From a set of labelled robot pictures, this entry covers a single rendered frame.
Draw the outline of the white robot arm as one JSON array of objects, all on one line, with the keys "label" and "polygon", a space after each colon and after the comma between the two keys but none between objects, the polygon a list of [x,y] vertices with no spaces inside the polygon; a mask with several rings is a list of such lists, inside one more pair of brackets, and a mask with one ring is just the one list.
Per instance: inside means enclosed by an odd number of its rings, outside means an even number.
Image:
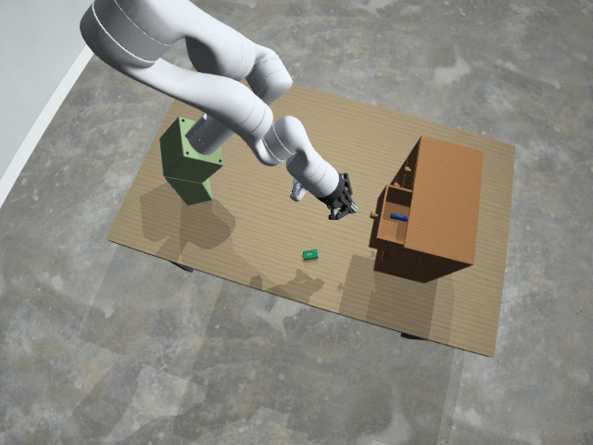
[{"label": "white robot arm", "polygon": [[[276,166],[287,159],[295,202],[307,191],[327,197],[336,189],[337,171],[314,150],[302,123],[292,116],[272,123],[268,106],[293,81],[269,48],[189,0],[94,0],[80,30],[89,48],[113,69],[205,112],[185,134],[196,152],[211,155],[238,134],[262,164]],[[160,58],[182,38],[197,72]],[[254,93],[240,83],[244,78]]]}]

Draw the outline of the blue aa battery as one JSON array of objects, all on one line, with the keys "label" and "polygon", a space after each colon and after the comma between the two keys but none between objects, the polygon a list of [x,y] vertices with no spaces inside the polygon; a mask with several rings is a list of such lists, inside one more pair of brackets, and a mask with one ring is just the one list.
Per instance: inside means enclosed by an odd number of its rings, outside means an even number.
[{"label": "blue aa battery", "polygon": [[398,215],[398,214],[394,214],[394,213],[391,213],[390,219],[395,219],[395,220],[399,220],[399,221],[403,221],[403,222],[408,221],[407,216],[402,216],[402,215]]}]

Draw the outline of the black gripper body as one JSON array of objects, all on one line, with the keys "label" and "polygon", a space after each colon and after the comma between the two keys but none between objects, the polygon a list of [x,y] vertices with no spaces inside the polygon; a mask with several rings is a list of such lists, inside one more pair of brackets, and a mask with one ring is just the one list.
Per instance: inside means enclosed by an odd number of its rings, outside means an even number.
[{"label": "black gripper body", "polygon": [[334,192],[331,193],[327,197],[317,197],[317,199],[319,201],[326,204],[328,209],[330,209],[329,206],[332,206],[332,208],[335,210],[335,209],[340,208],[344,205],[343,203],[341,203],[338,200],[338,197],[340,197],[340,194],[342,194],[341,196],[345,197],[345,195],[343,194],[343,191],[345,188],[345,182],[339,173],[338,173],[338,176],[339,176],[339,181],[338,181],[338,185],[337,185],[336,189],[334,190]]}]

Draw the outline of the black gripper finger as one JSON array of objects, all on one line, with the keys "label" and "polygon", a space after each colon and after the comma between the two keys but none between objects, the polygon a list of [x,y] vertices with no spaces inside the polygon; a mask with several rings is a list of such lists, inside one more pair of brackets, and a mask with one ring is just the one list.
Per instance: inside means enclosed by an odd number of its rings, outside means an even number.
[{"label": "black gripper finger", "polygon": [[[350,181],[348,178],[348,174],[347,173],[339,173],[339,174],[343,177],[343,179],[345,181],[345,189],[343,191],[343,194],[345,195],[345,199],[348,200],[348,203],[350,203],[355,209],[357,209],[356,204],[352,201],[352,198],[350,197],[350,196],[352,196],[352,189],[351,189]],[[347,189],[346,189],[346,187],[347,187]]]},{"label": "black gripper finger", "polygon": [[349,213],[357,212],[357,210],[351,204],[349,204],[343,196],[340,196],[338,200],[344,205],[340,207],[341,210],[334,210],[332,206],[329,206],[331,210],[331,214],[328,217],[329,220],[340,220],[341,218],[348,215],[348,211]]}]

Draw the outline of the small brown wooden chest of drawers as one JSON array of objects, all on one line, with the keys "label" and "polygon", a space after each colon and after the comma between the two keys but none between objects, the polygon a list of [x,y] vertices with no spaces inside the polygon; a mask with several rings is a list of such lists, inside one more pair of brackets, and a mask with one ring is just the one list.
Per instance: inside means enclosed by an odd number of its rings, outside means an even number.
[{"label": "small brown wooden chest of drawers", "polygon": [[404,246],[373,270],[425,284],[474,264],[483,151],[419,141]]}]

